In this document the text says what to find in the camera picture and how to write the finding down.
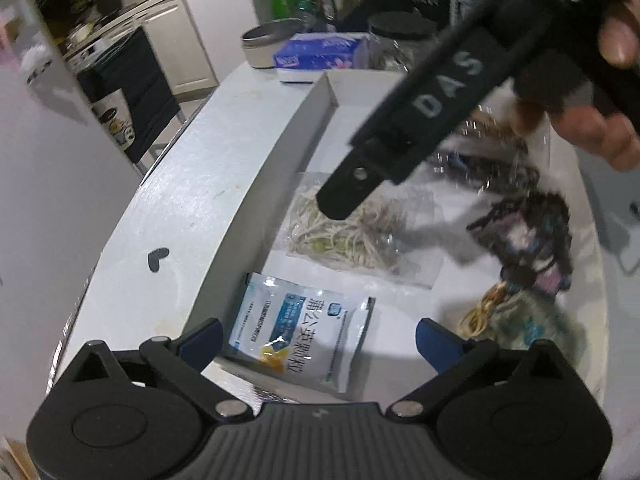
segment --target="tissue box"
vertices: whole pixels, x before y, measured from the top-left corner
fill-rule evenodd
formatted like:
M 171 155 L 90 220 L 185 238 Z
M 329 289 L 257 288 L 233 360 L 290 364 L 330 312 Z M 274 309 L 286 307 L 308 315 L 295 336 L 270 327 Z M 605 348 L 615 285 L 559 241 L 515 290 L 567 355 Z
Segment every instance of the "tissue box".
M 274 54 L 273 61 L 280 81 L 287 83 L 313 83 L 324 70 L 368 68 L 367 35 L 296 34 Z

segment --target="dark fabric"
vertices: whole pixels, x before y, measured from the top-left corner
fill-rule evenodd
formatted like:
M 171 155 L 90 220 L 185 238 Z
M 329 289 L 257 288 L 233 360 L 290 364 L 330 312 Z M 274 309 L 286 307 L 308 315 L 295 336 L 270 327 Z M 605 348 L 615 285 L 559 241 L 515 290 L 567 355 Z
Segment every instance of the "dark fabric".
M 180 111 L 142 27 L 122 38 L 77 76 L 90 102 L 122 88 L 136 139 L 125 153 L 139 162 Z

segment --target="glass jar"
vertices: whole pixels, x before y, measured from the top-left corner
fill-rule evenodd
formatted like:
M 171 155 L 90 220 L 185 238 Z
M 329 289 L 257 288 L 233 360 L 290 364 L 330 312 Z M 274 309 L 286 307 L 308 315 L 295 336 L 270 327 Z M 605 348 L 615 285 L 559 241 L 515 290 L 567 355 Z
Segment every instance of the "glass jar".
M 410 12 L 382 12 L 369 18 L 370 64 L 374 70 L 409 72 L 433 48 L 434 22 Z

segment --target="plastic bag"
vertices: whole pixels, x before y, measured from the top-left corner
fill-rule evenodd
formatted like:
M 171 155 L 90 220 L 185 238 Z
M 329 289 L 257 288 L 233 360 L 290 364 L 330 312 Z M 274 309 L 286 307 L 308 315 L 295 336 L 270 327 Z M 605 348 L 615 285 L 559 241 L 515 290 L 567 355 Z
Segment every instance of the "plastic bag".
M 344 393 L 373 302 L 253 273 L 229 337 L 230 356 Z
M 536 189 L 550 160 L 550 124 L 545 118 L 526 136 L 508 125 L 514 95 L 495 90 L 427 159 L 431 178 L 447 178 L 478 191 L 499 194 Z
M 574 272 L 569 222 L 561 195 L 534 191 L 495 203 L 466 229 L 498 256 L 501 278 L 512 291 L 533 289 L 554 298 L 571 287 Z
M 316 203 L 327 177 L 304 174 L 289 211 L 288 253 L 330 269 L 433 286 L 442 264 L 442 254 L 433 250 L 435 243 L 428 235 L 436 211 L 433 194 L 385 182 L 349 218 L 335 221 L 324 216 Z
M 574 367 L 586 348 L 584 326 L 553 301 L 528 290 L 496 306 L 477 337 L 491 339 L 508 350 L 527 350 L 534 341 L 548 339 Z

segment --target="white cabinet door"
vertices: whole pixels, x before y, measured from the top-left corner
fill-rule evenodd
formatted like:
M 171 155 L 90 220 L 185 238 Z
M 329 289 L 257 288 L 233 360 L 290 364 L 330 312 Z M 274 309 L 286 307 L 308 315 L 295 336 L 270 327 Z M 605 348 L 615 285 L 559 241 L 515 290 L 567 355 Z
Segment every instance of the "white cabinet door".
M 136 15 L 145 27 L 172 92 L 181 94 L 217 86 L 182 0 L 168 0 Z

